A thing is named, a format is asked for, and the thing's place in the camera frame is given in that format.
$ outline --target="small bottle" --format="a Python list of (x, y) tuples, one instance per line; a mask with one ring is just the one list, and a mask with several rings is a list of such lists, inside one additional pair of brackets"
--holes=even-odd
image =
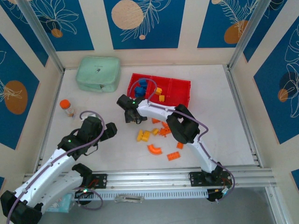
[(59, 105), (66, 112), (67, 116), (74, 116), (75, 110), (72, 108), (71, 103), (67, 99), (61, 100)]

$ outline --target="white table surface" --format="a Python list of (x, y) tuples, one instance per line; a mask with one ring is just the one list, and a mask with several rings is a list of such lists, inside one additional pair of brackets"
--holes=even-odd
[[(113, 93), (82, 91), (75, 76), (77, 70), (66, 70), (55, 108), (49, 137), (43, 155), (43, 164), (50, 158), (61, 139), (73, 129), (80, 128), (82, 122), (78, 114), (84, 110), (98, 112), (105, 123), (114, 122), (117, 134), (99, 143), (99, 150), (90, 156), (81, 156), (81, 162), (93, 171), (134, 170), (199, 167), (197, 157), (184, 146), (177, 149), (177, 142), (171, 134), (167, 138), (150, 136), (149, 142), (136, 142), (138, 131), (161, 128), (161, 123), (152, 124), (151, 119), (126, 124), (124, 111), (116, 104), (117, 99), (127, 93), (132, 73), (181, 78), (191, 81), (188, 109), (196, 119), (206, 124), (210, 131), (203, 140), (214, 157), (223, 165), (254, 164), (250, 148), (236, 110), (236, 106), (222, 65), (170, 65), (122, 67), (118, 89)], [(69, 118), (60, 108), (62, 99), (70, 100), (76, 109), (76, 116)], [(152, 155), (147, 145), (161, 147), (162, 155)], [(167, 154), (179, 151), (181, 158), (168, 161)]]

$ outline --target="red plastic bin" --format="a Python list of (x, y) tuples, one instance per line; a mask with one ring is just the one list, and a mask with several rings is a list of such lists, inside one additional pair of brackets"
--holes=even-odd
[[(154, 80), (157, 83), (157, 86), (162, 89), (162, 95), (165, 95), (164, 102), (159, 101), (159, 96), (157, 94), (153, 95), (153, 97), (150, 99), (151, 102), (162, 104), (165, 106), (177, 106), (179, 104), (183, 104), (186, 107), (188, 107), (189, 100), (190, 100), (190, 88), (191, 88), (190, 81), (133, 73), (130, 84), (128, 86), (127, 95), (129, 95), (129, 91), (132, 84), (137, 80), (139, 80), (140, 78), (150, 78)], [(150, 94), (155, 90), (155, 85), (149, 80), (146, 80), (146, 82), (148, 84), (148, 87), (146, 89), (145, 98), (147, 99), (150, 96)], [(132, 88), (130, 94), (131, 98), (135, 98), (134, 89), (137, 86), (140, 86), (139, 83), (137, 83)]]

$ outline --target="green pouch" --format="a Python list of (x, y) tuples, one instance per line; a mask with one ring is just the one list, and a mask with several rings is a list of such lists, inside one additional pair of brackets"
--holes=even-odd
[(84, 57), (76, 81), (81, 90), (114, 92), (120, 81), (120, 60), (116, 57)]

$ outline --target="toy building block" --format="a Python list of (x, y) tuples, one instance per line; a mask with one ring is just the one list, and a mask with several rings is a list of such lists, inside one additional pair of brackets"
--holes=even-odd
[(152, 131), (154, 136), (156, 136), (159, 133), (159, 129), (158, 128), (154, 128)]
[(140, 87), (144, 88), (145, 90), (148, 88), (148, 83), (146, 82), (145, 79), (139, 80), (139, 85), (140, 85)]
[(175, 160), (175, 159), (177, 159), (179, 157), (181, 157), (181, 155), (179, 154), (179, 152), (170, 153), (170, 154), (167, 155), (168, 161)]
[(171, 131), (169, 127), (161, 128), (161, 130), (159, 131), (159, 135), (162, 135), (164, 137), (166, 137), (166, 135), (170, 133)]
[(164, 102), (165, 101), (165, 96), (164, 95), (160, 95), (159, 96), (159, 101), (160, 102)]
[(142, 87), (137, 86), (135, 89), (135, 97), (144, 97), (145, 96), (145, 89)]
[(156, 92), (155, 92), (155, 94), (161, 95), (161, 93), (162, 93), (162, 89), (158, 87), (157, 90), (156, 90)]
[(163, 127), (168, 127), (168, 124), (162, 121)]
[(180, 142), (178, 142), (178, 144), (177, 144), (177, 148), (179, 148), (179, 149), (183, 149), (183, 147), (184, 147), (184, 144), (183, 144), (183, 143), (180, 143)]
[(155, 148), (153, 144), (148, 146), (148, 150), (149, 150), (150, 153), (152, 153), (154, 155), (161, 155), (162, 154), (161, 148)]
[(139, 130), (138, 136), (137, 136), (137, 141), (141, 141), (141, 138), (143, 136), (143, 131)]
[(150, 137), (150, 132), (144, 131), (143, 136), (141, 137), (141, 140), (147, 142), (149, 140), (149, 137)]
[(155, 123), (159, 123), (159, 122), (161, 122), (161, 121), (159, 121), (159, 120), (157, 120), (157, 119), (154, 119), (154, 118), (152, 118), (152, 119), (151, 119), (151, 122), (152, 122), (153, 124), (155, 124)]

